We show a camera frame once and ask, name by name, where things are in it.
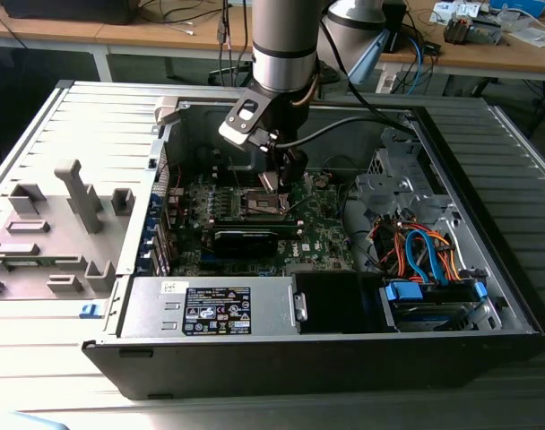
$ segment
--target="wire bundle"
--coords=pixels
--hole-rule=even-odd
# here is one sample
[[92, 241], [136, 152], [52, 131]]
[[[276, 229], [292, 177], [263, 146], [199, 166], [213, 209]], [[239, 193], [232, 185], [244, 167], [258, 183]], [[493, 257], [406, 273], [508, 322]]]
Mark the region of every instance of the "wire bundle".
[[[411, 25], [408, 24], [402, 24], [406, 29], [413, 31], [414, 37], [410, 37], [407, 35], [403, 35], [407, 40], [410, 41], [410, 43], [415, 47], [412, 52], [414, 52], [414, 61], [410, 64], [410, 67], [408, 68], [408, 71], [406, 74], [398, 81], [396, 86], [390, 91], [392, 94], [395, 94], [400, 87], [402, 86], [402, 93], [405, 92], [406, 87], [411, 85], [410, 90], [408, 91], [408, 94], [411, 94], [416, 87], [419, 87], [420, 85], [426, 84], [426, 87], [424, 89], [424, 92], [428, 89], [428, 86], [430, 82], [432, 81], [432, 76], [434, 75], [434, 65], [437, 62], [437, 56], [429, 55], [431, 64], [428, 69], [422, 72], [422, 67], [424, 65], [424, 35], [416, 28], [416, 24], [414, 23], [414, 20], [412, 19], [410, 12], [406, 11], [406, 16], [410, 19]], [[412, 77], [411, 79], [408, 79], [408, 75], [410, 74], [412, 68], [414, 65], [418, 63], [418, 69], [417, 73]]]
[[[383, 223], [375, 226], [371, 234], [372, 239], [374, 239], [376, 232], [382, 227]], [[397, 223], [396, 230], [394, 231], [394, 248], [391, 249], [378, 262], [378, 268], [383, 271], [387, 271], [389, 275], [395, 276], [396, 278], [408, 279], [416, 282], [425, 281], [416, 271], [411, 273], [412, 271], [410, 271], [409, 264], [407, 262], [405, 252], [406, 237], [407, 233], [410, 233], [413, 230], [420, 230], [434, 240], [434, 252], [437, 253], [437, 257], [441, 262], [442, 268], [444, 269], [446, 279], [449, 281], [462, 280], [455, 266], [455, 255], [454, 249], [452, 249], [452, 244], [450, 244], [450, 242], [442, 237], [437, 231], [411, 221], [402, 221]], [[424, 241], [422, 237], [415, 237], [414, 239], [422, 242]], [[418, 257], [419, 263], [426, 257], [427, 252], [428, 249], [426, 246], [424, 246]]]

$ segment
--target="connector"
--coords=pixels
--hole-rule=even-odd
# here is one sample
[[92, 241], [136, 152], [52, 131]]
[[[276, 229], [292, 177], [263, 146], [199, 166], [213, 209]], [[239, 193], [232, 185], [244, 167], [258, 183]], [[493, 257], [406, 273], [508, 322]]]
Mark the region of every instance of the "connector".
[[424, 298], [418, 282], [390, 282], [385, 291], [388, 300], [391, 302], [394, 300], [421, 300]]
[[219, 21], [219, 26], [217, 27], [217, 41], [219, 45], [222, 45], [227, 40], [227, 26], [225, 21], [222, 19]]

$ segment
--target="power supply label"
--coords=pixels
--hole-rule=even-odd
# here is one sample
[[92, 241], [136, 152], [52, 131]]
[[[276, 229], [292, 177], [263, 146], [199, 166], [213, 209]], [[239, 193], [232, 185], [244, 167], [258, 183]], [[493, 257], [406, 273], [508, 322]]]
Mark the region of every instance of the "power supply label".
[[188, 288], [186, 336], [251, 334], [251, 288]]

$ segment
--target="desk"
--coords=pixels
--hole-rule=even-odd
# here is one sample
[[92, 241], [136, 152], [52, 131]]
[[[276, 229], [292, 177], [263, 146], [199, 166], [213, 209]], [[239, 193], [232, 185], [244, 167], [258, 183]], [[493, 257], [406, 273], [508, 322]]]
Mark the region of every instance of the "desk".
[[[171, 3], [176, 1], [164, 0], [165, 10], [168, 10]], [[186, 0], [179, 0], [179, 5], [185, 2]], [[426, 11], [433, 7], [434, 3], [434, 0], [409, 0], [410, 9], [414, 11], [412, 15], [416, 26], [422, 33], [428, 34], [428, 40], [442, 45], [434, 73], [545, 81], [545, 47], [532, 47], [509, 35], [505, 35], [498, 46], [446, 44], [442, 34], [444, 27], [430, 25], [428, 22], [430, 13]], [[182, 13], [179, 18], [216, 7], [215, 3], [207, 1], [195, 8], [195, 13], [189, 15]], [[242, 8], [232, 7], [229, 14], [232, 48], [238, 52], [243, 43]], [[248, 16], [249, 43], [243, 57], [246, 60], [250, 60], [252, 51], [250, 11]], [[140, 17], [135, 19], [133, 24], [126, 26], [87, 22], [14, 20], [9, 18], [4, 8], [0, 6], [0, 18], [27, 47], [92, 54], [99, 77], [104, 82], [112, 81], [107, 60], [108, 54], [212, 59], [217, 58], [218, 55], [219, 45], [216, 40], [218, 13], [195, 20], [195, 27], [192, 28], [195, 36], [173, 30], [167, 25], [147, 22]], [[1, 22], [0, 46], [21, 46]], [[414, 54], [407, 47], [393, 54], [383, 54], [377, 66], [384, 71], [381, 82], [386, 77], [395, 76], [402, 70], [407, 70], [413, 60]]]

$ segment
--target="blue clip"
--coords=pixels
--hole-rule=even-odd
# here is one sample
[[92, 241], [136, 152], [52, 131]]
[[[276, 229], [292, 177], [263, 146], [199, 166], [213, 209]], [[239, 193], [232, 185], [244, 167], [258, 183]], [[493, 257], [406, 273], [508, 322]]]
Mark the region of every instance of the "blue clip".
[[424, 282], [429, 282], [428, 275], [414, 262], [414, 255], [412, 254], [412, 239], [416, 235], [421, 235], [424, 238], [424, 242], [428, 247], [428, 255], [430, 259], [430, 266], [432, 267], [432, 273], [434, 273], [434, 278], [440, 283], [440, 285], [448, 285], [448, 279], [444, 276], [442, 268], [437, 263], [436, 251], [434, 249], [434, 241], [428, 234], [423, 230], [412, 230], [410, 234], [406, 237], [406, 260], [408, 264], [416, 271], [424, 280]]
[[385, 288], [388, 301], [421, 300], [424, 298], [418, 282], [396, 281], [391, 282]]
[[102, 316], [101, 306], [95, 304], [83, 305], [82, 311], [79, 313], [82, 320], [97, 320]]
[[476, 293], [478, 293], [478, 296], [480, 296], [480, 300], [486, 298], [488, 296], [488, 291], [486, 290], [486, 286], [483, 282], [476, 282], [473, 284], [474, 288], [476, 288]]

